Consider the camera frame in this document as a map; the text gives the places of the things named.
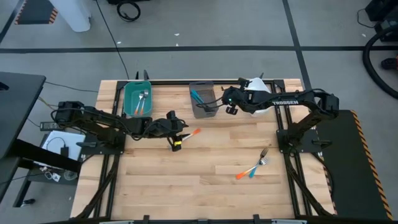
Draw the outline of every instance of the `concrete floor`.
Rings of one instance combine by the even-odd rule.
[[[47,80],[88,90],[97,90],[100,80],[125,79],[116,52],[46,53],[48,49],[69,51],[111,48],[112,40],[94,1],[91,29],[74,33],[61,16],[52,25],[14,25],[0,39],[0,70],[45,75]],[[133,23],[120,20],[116,7],[98,0],[119,47],[179,46],[293,46],[282,0],[151,0],[139,2],[142,16]],[[19,0],[0,2],[0,30]],[[369,0],[288,0],[298,41],[303,46],[363,46],[375,34],[356,23],[356,11]],[[369,22],[365,14],[361,20]],[[35,54],[6,54],[4,49],[38,49]],[[121,53],[130,77],[148,70],[156,78],[302,78],[296,53],[291,50],[201,50],[154,51],[136,49]],[[376,65],[391,51],[372,52]],[[374,162],[392,213],[398,216],[398,158],[395,132],[398,102],[386,95],[366,73],[360,51],[304,51],[304,62],[314,88],[323,88],[340,98],[342,109],[356,110],[363,125]],[[398,89],[398,72],[380,71]],[[79,100],[94,105],[95,93],[81,93],[45,85],[41,97],[51,104]],[[37,102],[29,118],[50,121],[50,110]],[[19,138],[39,144],[43,135],[26,122]],[[25,174],[18,170],[16,177]],[[75,187],[33,183],[27,198],[34,206],[12,208],[22,181],[14,181],[0,204],[5,223],[43,223],[66,220],[70,215]]]

